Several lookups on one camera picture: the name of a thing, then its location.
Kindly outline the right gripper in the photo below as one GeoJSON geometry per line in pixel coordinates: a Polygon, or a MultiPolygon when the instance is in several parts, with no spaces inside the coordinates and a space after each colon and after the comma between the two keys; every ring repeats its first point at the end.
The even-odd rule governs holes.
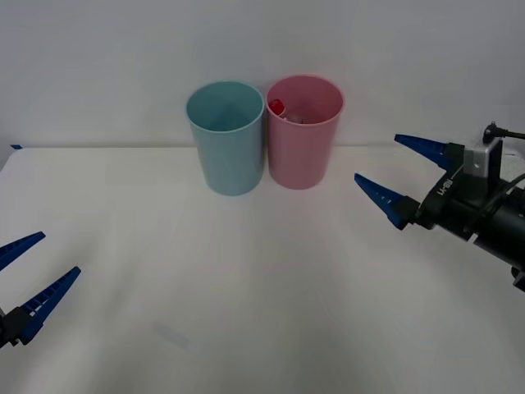
{"type": "Polygon", "coordinates": [[[461,144],[401,134],[395,135],[395,142],[446,171],[422,204],[358,173],[354,174],[355,183],[397,229],[403,230],[415,222],[427,230],[438,226],[465,241],[469,240],[475,234],[475,221],[481,217],[482,206],[501,183],[501,162],[489,166],[487,178],[476,177],[463,170],[464,146],[461,144]]]}

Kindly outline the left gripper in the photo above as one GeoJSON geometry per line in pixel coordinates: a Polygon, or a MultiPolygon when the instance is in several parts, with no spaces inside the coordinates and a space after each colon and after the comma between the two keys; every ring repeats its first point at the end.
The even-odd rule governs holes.
{"type": "MultiPolygon", "coordinates": [[[[0,270],[3,270],[44,238],[45,234],[39,231],[1,246],[0,270]]],[[[1,347],[6,344],[16,346],[19,342],[27,345],[31,342],[80,273],[79,267],[73,267],[23,305],[15,307],[9,313],[1,310],[1,347]]]]}

